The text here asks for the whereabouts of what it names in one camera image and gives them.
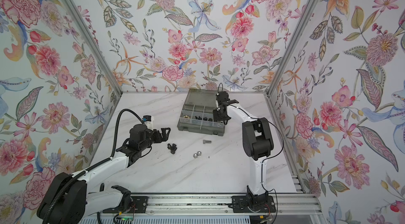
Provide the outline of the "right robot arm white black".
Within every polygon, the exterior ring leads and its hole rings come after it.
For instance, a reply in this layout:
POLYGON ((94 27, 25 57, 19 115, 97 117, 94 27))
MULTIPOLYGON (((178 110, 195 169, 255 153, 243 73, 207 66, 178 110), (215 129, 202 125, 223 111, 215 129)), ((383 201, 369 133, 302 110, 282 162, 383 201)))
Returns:
POLYGON ((216 94, 213 116, 215 122, 227 123, 231 119, 240 121, 243 149, 250 159, 250 179, 246 194, 232 197, 233 212, 266 212, 271 215, 276 211, 274 200, 264 186, 266 162, 274 149, 270 122, 247 112, 238 105, 237 100, 231 100, 226 91, 216 94))

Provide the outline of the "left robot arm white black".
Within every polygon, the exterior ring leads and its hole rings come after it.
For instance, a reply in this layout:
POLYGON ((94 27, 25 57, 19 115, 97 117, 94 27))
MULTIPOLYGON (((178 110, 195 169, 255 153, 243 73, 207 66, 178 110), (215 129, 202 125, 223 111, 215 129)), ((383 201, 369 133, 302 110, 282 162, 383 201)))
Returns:
POLYGON ((58 174, 39 206, 37 216, 45 224, 78 224, 82 218, 106 209, 130 210, 134 201, 131 191, 123 186, 115 185, 99 192, 93 192, 93 189, 133 165, 153 144, 166 142, 170 132, 170 128, 157 130, 144 124, 135 125, 129 138, 116 149, 115 156, 72 174, 58 174))

